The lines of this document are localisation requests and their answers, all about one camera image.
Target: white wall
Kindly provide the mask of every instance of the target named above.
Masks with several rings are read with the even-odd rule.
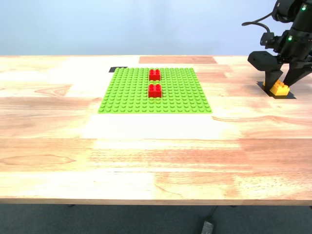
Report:
[[[0,54],[247,55],[275,0],[0,0]],[[264,20],[276,35],[291,24]]]

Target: red lego brick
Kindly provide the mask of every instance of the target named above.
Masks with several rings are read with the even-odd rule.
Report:
[[[149,80],[160,80],[160,70],[150,70]]]
[[[150,84],[148,86],[148,97],[149,98],[161,98],[161,85]]]

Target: yellow lego brick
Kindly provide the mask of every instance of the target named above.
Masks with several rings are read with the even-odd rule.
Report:
[[[275,96],[287,96],[289,90],[290,88],[288,87],[288,85],[278,80],[270,89],[270,92],[273,93]]]

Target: gray floor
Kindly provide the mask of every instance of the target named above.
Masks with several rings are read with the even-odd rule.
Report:
[[[211,206],[0,205],[0,234],[199,234]],[[309,207],[220,206],[216,234],[311,234]]]

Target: wood grain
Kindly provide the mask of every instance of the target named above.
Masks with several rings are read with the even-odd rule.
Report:
[[[141,56],[139,63],[216,64],[211,56]]]
[[[213,113],[99,115],[111,66],[193,67]],[[280,100],[244,56],[0,57],[0,202],[312,205],[311,78]]]

